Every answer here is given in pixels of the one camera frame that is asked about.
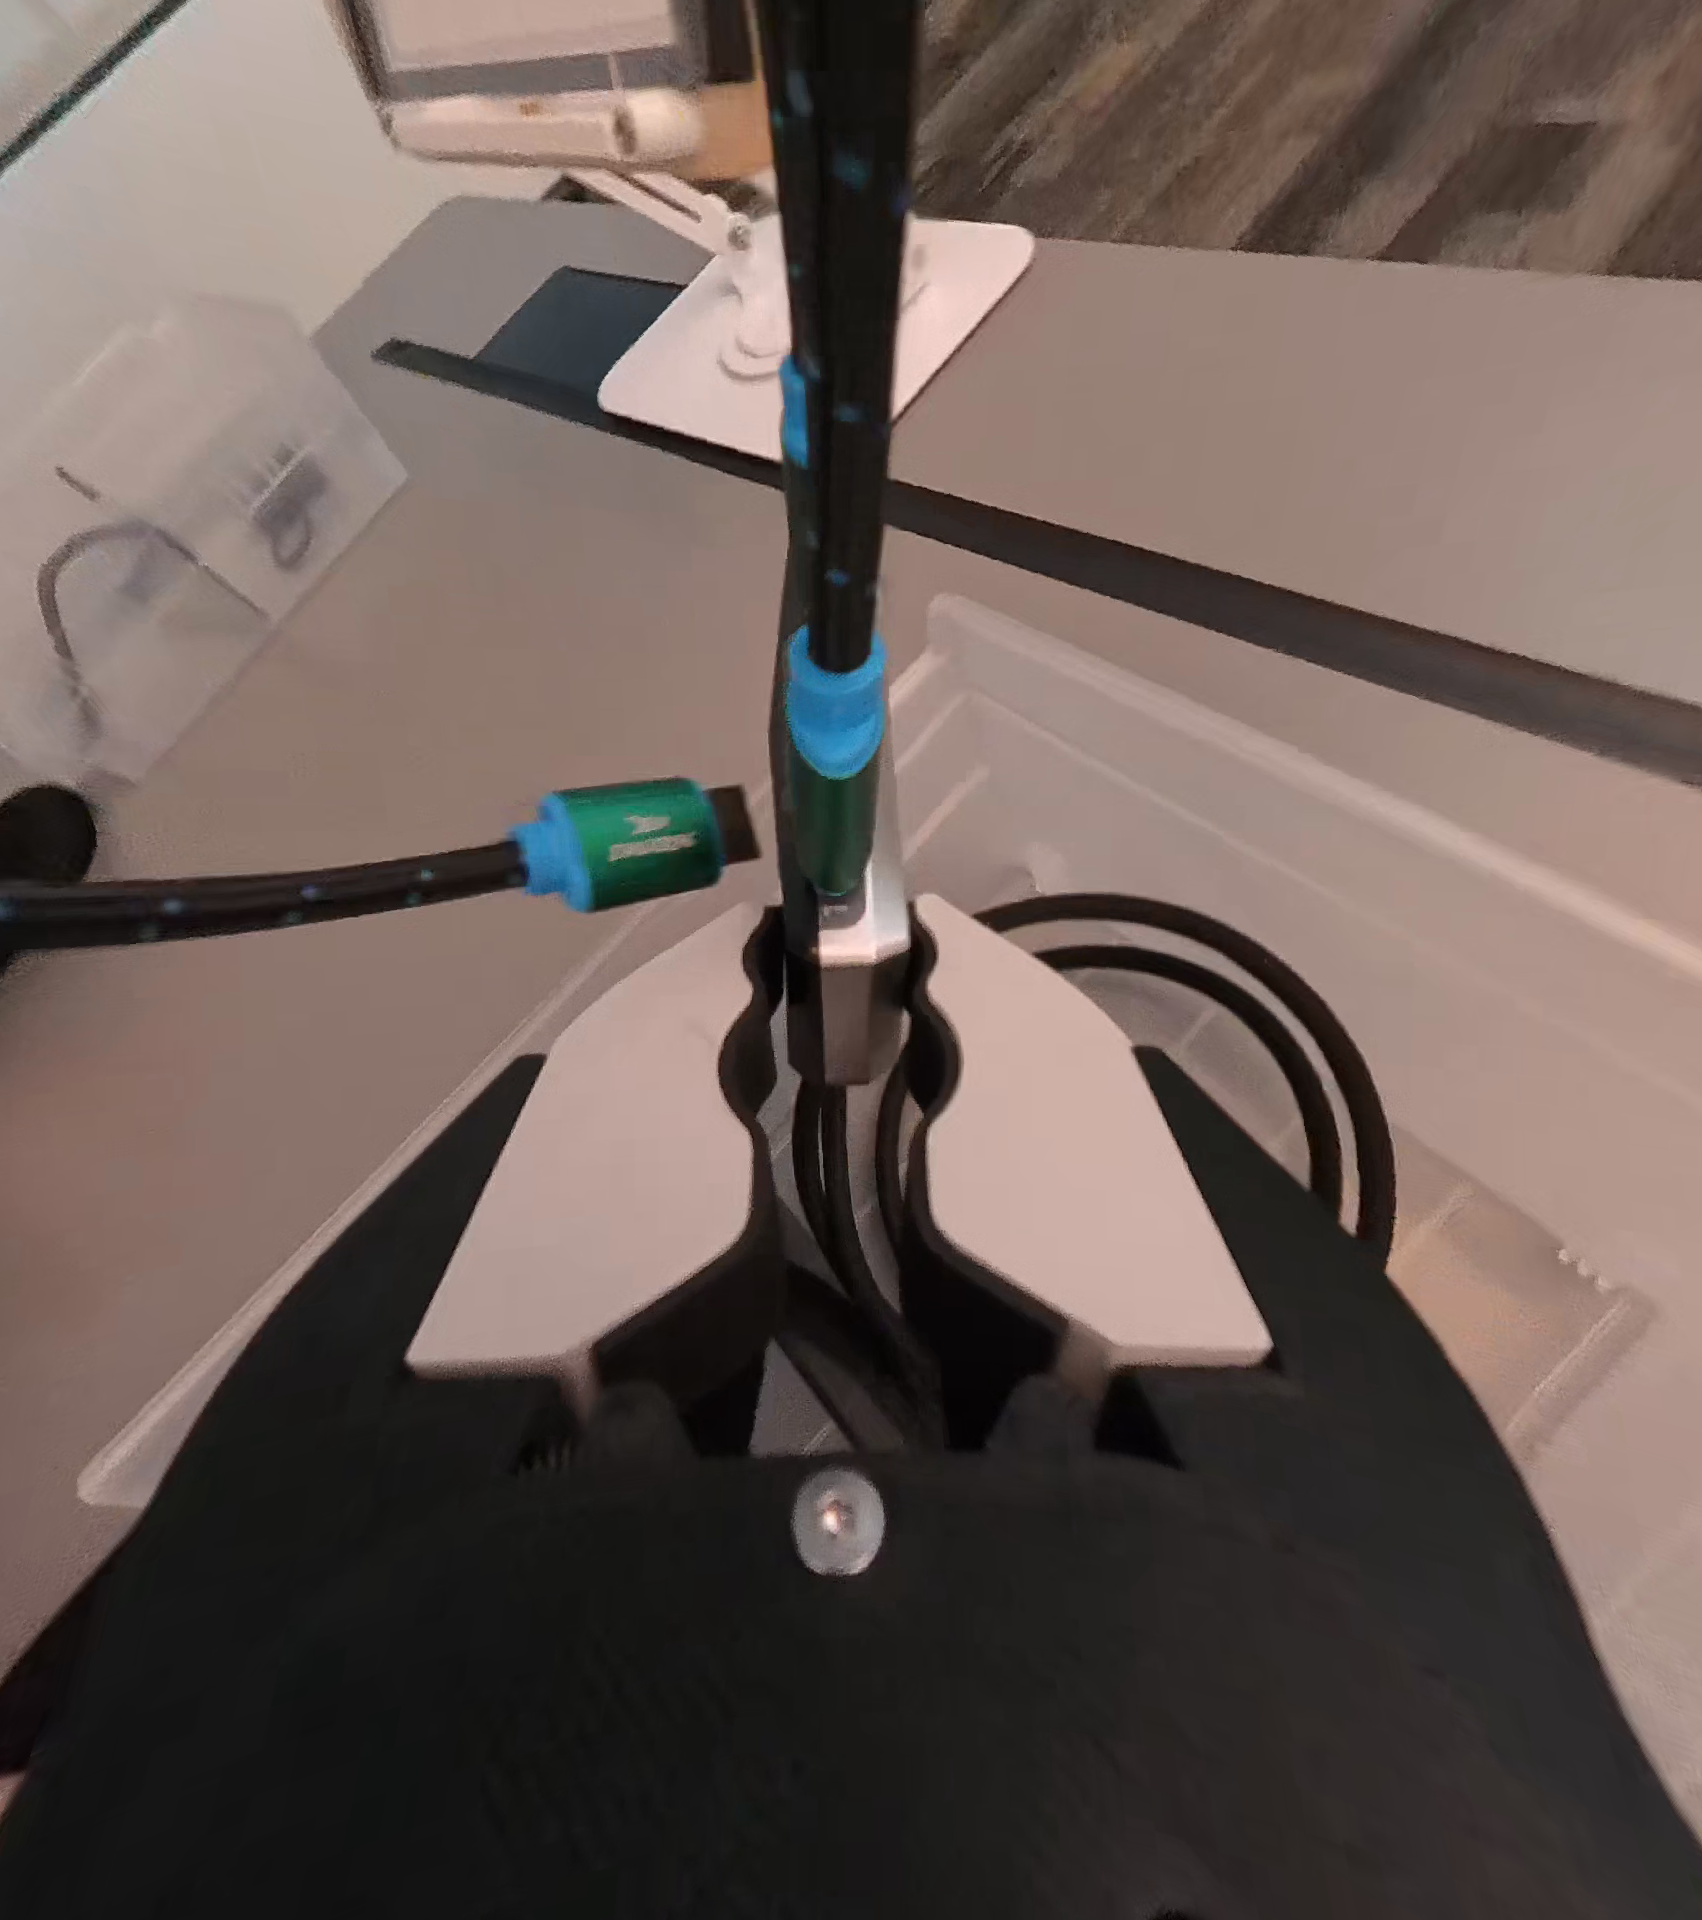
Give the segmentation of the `dark flat rectangle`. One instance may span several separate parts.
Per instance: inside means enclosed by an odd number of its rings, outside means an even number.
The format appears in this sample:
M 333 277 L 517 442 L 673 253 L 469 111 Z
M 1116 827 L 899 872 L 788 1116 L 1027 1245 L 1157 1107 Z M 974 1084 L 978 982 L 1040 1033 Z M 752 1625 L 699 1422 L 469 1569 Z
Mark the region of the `dark flat rectangle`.
M 563 267 L 474 361 L 486 373 L 536 382 L 596 413 L 615 366 L 684 290 L 684 282 Z

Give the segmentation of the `clear plastic organizer bin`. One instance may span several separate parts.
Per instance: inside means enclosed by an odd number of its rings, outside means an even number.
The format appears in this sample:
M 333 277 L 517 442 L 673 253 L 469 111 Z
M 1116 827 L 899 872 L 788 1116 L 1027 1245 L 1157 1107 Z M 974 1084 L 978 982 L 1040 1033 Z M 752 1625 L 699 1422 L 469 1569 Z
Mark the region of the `clear plastic organizer bin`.
M 1395 1274 L 1503 1429 L 1702 1835 L 1702 795 L 1171 621 L 929 602 L 937 893 L 1191 901 L 1345 1019 L 1411 1137 Z

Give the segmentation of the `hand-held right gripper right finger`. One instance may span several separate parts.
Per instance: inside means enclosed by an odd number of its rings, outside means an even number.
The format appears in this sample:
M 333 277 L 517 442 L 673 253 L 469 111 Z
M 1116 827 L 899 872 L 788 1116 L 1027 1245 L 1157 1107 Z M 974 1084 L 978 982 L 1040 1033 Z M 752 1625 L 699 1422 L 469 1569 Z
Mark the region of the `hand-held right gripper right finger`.
M 1273 1336 L 1122 1029 L 1042 960 L 916 902 L 931 1043 L 911 1199 L 964 1295 L 1054 1374 L 1249 1370 Z

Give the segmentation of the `black hdmi switch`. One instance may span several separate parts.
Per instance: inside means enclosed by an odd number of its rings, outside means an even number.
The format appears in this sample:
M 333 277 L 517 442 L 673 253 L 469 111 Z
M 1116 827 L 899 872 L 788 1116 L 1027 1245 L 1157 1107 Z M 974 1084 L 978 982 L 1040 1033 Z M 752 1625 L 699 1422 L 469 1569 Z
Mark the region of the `black hdmi switch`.
M 1166 982 L 1236 1021 L 1285 1081 L 1302 1130 L 1307 1188 L 1335 1227 L 1390 1259 L 1399 1165 L 1384 1096 L 1359 1043 L 1324 997 L 1270 947 L 1199 909 L 1127 893 L 1035 896 L 987 909 L 988 930 L 1069 985 L 1079 975 Z M 1006 1304 L 964 1295 L 931 1259 L 912 1205 L 920 1099 L 957 1046 L 929 1038 L 929 939 L 916 902 L 870 884 L 858 910 L 833 902 L 790 936 L 787 995 L 797 1099 L 790 1163 L 801 1213 L 833 1282 L 833 1327 L 877 1351 L 869 1389 L 906 1449 L 987 1444 L 1031 1381 L 1059 1381 L 1099 1417 L 1138 1372 L 1242 1372 L 1254 1366 L 1137 1366 L 1053 1372 L 1039 1336 Z

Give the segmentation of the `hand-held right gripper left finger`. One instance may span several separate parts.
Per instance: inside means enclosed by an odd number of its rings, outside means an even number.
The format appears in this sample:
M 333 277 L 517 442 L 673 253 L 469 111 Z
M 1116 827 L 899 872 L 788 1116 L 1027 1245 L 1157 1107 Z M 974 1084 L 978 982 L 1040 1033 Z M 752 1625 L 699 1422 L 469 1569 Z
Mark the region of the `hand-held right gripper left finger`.
M 551 1046 L 407 1349 L 423 1378 L 738 1378 L 785 1302 L 785 932 L 740 905 Z

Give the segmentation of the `clear plastic case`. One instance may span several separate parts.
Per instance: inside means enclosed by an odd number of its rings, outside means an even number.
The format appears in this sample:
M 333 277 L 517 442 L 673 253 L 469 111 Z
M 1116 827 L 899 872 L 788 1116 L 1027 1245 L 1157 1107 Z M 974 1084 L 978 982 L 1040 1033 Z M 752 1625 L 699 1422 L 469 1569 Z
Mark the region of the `clear plastic case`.
M 407 484 L 310 338 L 252 301 L 125 330 L 48 434 L 84 510 L 33 581 L 52 737 L 109 785 L 144 781 Z

